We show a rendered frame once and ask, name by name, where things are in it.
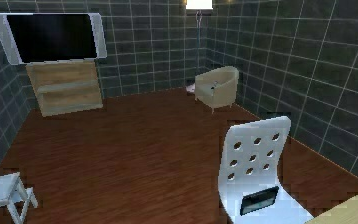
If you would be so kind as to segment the white perforated back chair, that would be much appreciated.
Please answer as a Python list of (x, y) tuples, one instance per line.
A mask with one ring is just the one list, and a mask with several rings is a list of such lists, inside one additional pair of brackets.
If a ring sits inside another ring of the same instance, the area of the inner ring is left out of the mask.
[[(280, 183), (278, 163), (291, 120), (278, 116), (231, 126), (225, 136), (218, 192), (232, 224), (305, 224), (312, 215)], [(276, 201), (266, 208), (240, 215), (246, 195), (279, 187)]]

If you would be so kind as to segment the white shade floor lamp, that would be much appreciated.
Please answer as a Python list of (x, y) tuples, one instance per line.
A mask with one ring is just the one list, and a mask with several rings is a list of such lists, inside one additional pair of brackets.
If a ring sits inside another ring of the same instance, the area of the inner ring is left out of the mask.
[(194, 16), (196, 20), (196, 72), (200, 71), (201, 23), (204, 15), (213, 10), (213, 0), (186, 0), (185, 12), (187, 16)]

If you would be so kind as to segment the light wooden shelf unit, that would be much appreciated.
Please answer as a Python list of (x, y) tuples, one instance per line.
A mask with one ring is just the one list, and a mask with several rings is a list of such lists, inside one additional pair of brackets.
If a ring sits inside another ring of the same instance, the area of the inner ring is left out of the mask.
[(103, 107), (94, 60), (26, 66), (43, 117)]

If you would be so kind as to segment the black tablet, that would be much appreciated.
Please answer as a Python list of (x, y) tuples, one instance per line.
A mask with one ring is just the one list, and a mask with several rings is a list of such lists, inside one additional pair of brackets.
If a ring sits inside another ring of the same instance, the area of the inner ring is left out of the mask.
[(244, 196), (242, 198), (240, 215), (243, 216), (273, 205), (278, 191), (279, 187), (275, 186)]

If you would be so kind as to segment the white side table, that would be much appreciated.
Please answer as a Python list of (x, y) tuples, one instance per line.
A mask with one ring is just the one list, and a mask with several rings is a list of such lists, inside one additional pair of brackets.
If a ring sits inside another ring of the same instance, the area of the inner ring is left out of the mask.
[(29, 205), (39, 206), (32, 187), (25, 188), (20, 173), (0, 176), (0, 207), (6, 207), (14, 224), (24, 224)]

